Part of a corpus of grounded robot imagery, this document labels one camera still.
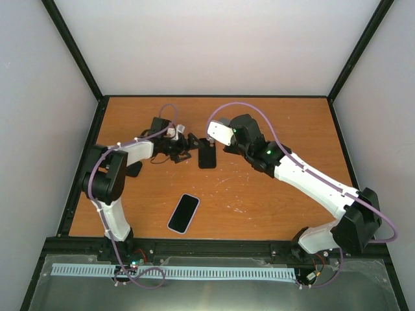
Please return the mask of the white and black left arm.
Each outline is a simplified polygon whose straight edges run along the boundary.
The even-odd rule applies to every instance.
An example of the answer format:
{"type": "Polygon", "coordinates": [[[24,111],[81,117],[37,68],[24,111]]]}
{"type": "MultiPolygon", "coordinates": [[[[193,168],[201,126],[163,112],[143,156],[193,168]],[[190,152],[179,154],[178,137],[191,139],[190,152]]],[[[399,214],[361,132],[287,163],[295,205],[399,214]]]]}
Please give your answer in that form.
{"type": "Polygon", "coordinates": [[[184,134],[185,126],[154,117],[149,129],[127,143],[113,146],[93,145],[81,170],[80,187],[94,204],[104,226],[106,238],[113,239],[112,253],[119,260],[134,256],[135,245],[128,239],[132,228],[126,221],[121,195],[126,177],[137,177],[142,161],[163,154],[180,163],[191,158],[190,151],[202,147],[192,133],[184,134]]]}

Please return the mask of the black phone case with ring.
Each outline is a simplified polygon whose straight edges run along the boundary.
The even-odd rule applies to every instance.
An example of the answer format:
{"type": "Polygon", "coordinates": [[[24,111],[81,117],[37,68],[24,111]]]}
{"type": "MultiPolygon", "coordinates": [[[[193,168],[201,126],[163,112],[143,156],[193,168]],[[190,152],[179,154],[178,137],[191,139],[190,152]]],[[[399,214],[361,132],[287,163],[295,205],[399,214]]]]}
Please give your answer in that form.
{"type": "Polygon", "coordinates": [[[200,169],[214,169],[217,167],[216,145],[206,138],[200,139],[198,167],[200,169]]]}

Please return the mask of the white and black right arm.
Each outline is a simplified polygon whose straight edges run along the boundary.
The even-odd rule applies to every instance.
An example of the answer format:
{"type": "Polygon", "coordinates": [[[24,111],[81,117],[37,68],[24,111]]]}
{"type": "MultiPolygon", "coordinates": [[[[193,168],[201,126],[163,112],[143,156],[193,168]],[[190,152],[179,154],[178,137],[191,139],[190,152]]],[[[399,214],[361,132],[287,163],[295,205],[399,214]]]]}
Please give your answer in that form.
{"type": "Polygon", "coordinates": [[[255,119],[244,114],[232,120],[210,122],[208,134],[224,145],[224,151],[239,154],[258,172],[285,182],[324,207],[334,221],[304,227],[291,240],[292,256],[298,262],[332,248],[361,255],[382,224],[377,194],[339,183],[310,167],[290,148],[267,141],[255,119]]]}

